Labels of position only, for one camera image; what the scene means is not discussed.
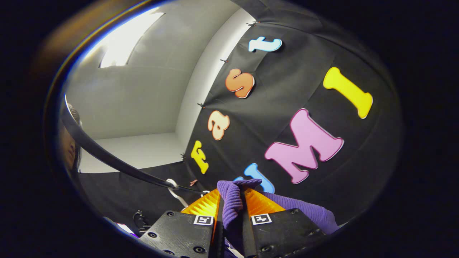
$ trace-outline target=white ceiling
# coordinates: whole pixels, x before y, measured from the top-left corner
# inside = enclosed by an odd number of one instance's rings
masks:
[[[127,65],[98,68],[103,50],[83,60],[69,75],[67,100],[85,132],[95,140],[174,132],[201,53],[238,9],[230,0],[169,2]]]

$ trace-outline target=light orange letter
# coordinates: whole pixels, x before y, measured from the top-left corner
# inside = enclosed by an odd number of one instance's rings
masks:
[[[216,140],[221,140],[225,134],[225,130],[230,126],[230,118],[224,116],[219,111],[215,110],[209,116],[207,129],[212,131],[212,136]]]

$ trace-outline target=purple sweater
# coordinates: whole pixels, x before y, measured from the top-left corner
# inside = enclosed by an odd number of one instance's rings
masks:
[[[223,200],[223,227],[226,231],[229,242],[237,249],[242,250],[242,236],[241,231],[238,229],[240,222],[238,223],[236,218],[238,212],[242,210],[241,190],[240,186],[248,186],[255,188],[262,182],[261,179],[250,179],[250,180],[237,180],[237,181],[219,181],[217,183],[218,191],[220,192]],[[279,204],[282,208],[288,210],[293,208],[300,209],[306,216],[308,216],[320,229],[326,233],[331,234],[339,229],[335,222],[335,216],[333,213],[324,207],[319,205],[303,202],[300,200],[279,196],[267,192],[261,192],[264,196]],[[234,254],[225,250],[226,258],[235,257]]]

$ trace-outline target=hair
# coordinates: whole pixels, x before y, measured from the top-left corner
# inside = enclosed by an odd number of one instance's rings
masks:
[[[70,113],[72,114],[73,119],[75,119],[75,121],[78,123],[78,125],[82,129],[83,123],[81,123],[80,114],[70,103],[67,103],[67,106],[68,106],[68,109],[70,110]],[[81,146],[77,142],[75,142],[75,160],[73,162],[73,168],[71,171],[73,173],[80,172],[79,167],[81,163],[81,153],[82,153]]]

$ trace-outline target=cable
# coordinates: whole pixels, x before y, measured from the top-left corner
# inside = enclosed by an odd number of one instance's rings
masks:
[[[64,126],[67,128],[67,131],[69,134],[75,139],[75,141],[83,148],[85,149],[89,154],[92,156],[96,157],[98,160],[102,161],[103,163],[107,164],[108,166],[125,173],[127,175],[130,175],[132,177],[135,177],[137,179],[140,179],[142,181],[157,185],[157,186],[162,186],[166,187],[169,189],[180,189],[180,190],[185,190],[197,194],[203,194],[201,191],[197,191],[188,187],[176,185],[174,186],[170,182],[166,182],[160,178],[157,178],[155,176],[152,176],[150,174],[147,174],[137,168],[134,168],[133,166],[127,164],[126,162],[120,160],[119,158],[115,157],[113,154],[109,153],[106,151],[104,148],[102,148],[99,144],[97,144],[91,137],[89,137],[77,124],[75,119],[73,119],[72,114],[70,113],[68,108],[63,108],[61,112],[61,118],[62,122],[64,123]]]
[[[136,215],[139,215],[140,216],[140,221],[142,221],[143,225],[141,227],[139,227],[137,225],[137,223],[135,222],[135,216]],[[132,216],[132,221],[134,222],[134,225],[137,227],[137,233],[139,233],[139,235],[143,235],[145,232],[148,231],[148,229],[151,227],[150,225],[148,225],[145,221],[145,216],[142,214],[141,211],[137,211],[136,213],[134,213],[134,215]]]

